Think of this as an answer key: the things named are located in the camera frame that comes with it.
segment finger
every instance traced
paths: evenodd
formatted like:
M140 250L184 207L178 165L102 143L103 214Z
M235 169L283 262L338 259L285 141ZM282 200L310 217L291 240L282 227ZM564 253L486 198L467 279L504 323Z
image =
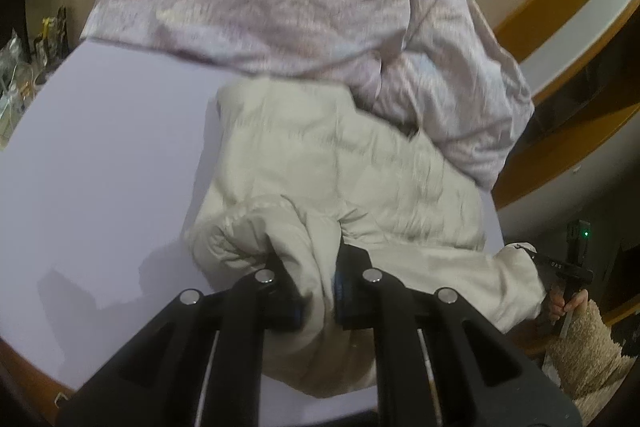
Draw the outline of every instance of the finger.
M564 307L564 311L569 312L571 310L575 310L576 308L580 308L584 310L589 302L589 293L587 290L581 290L577 294L575 294L569 303Z
M556 306L560 306L561 308L564 308L564 299L562 298L561 295L552 296L550 302L551 302L551 304L554 304Z
M575 310L580 304L584 302L585 293L585 291L579 291L577 294L571 297L571 300L564 307L564 311L570 312L571 310Z
M560 306L551 306L549 308L549 313L562 317L562 315L564 315L564 310Z

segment clutter on shelf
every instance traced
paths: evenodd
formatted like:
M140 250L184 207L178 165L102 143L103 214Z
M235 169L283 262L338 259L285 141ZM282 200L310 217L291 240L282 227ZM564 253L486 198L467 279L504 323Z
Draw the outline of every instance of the clutter on shelf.
M26 57L15 33L0 50L0 150L6 147L25 110L47 79L69 54L66 8L42 21L33 41L33 57Z

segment white puffer jacket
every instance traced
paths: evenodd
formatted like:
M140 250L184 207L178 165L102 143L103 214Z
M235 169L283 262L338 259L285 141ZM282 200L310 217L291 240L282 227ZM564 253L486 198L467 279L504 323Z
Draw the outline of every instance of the white puffer jacket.
M478 189L424 134L408 139L330 84L246 80L218 105L217 172L186 238L216 287L260 267L271 245L283 259L305 325L267 335L265 374L315 396L375 383L370 332L333 321L340 235L408 287L455 288L502 331L538 314L545 293L528 255L482 253Z

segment white sheet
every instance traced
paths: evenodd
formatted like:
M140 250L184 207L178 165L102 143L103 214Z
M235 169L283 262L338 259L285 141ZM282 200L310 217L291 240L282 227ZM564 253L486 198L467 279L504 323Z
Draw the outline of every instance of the white sheet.
M180 237L216 162L210 100L235 76L85 42L27 111L0 155L0 336L44 373L78 388L179 291L211 291ZM263 378L260 424L375 402L375 389L316 400Z

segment pink comforter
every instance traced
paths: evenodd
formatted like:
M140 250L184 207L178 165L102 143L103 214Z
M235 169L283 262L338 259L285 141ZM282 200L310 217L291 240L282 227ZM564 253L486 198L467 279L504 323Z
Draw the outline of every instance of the pink comforter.
M82 36L345 83L358 107L421 128L484 188L533 112L474 0L97 0Z

